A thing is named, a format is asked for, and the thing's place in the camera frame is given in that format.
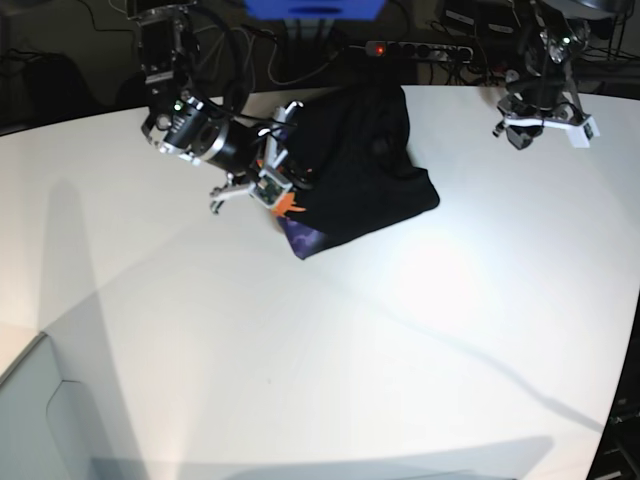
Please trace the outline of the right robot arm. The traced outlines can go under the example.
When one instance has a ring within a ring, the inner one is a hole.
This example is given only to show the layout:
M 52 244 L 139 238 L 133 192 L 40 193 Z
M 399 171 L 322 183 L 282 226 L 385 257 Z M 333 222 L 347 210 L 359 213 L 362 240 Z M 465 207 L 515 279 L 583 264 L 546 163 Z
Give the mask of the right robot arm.
M 140 33 L 139 56 L 149 108 L 141 131 L 163 154 L 225 172 L 224 184 L 210 194 L 212 213 L 239 196 L 273 209 L 287 194 L 311 189 L 310 180 L 285 145 L 302 102 L 279 106 L 266 118 L 244 114 L 249 96 L 244 61 L 224 20 L 195 1 L 128 1 L 125 8 Z M 203 90 L 204 62 L 193 14 L 208 19 L 222 32 L 231 53 L 231 79 L 219 103 Z

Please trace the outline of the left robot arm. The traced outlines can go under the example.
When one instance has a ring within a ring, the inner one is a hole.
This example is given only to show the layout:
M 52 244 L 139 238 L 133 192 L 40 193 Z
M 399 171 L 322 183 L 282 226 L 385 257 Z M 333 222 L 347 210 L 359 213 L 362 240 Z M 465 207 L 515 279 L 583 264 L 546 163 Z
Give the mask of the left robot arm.
M 588 23 L 570 20 L 542 1 L 514 1 L 512 10 L 520 27 L 520 63 L 505 75 L 506 95 L 497 103 L 502 120 L 493 135 L 505 135 L 524 150 L 546 129 L 556 129 L 573 147 L 588 148 L 600 131 L 582 107 L 572 68 L 587 47 Z

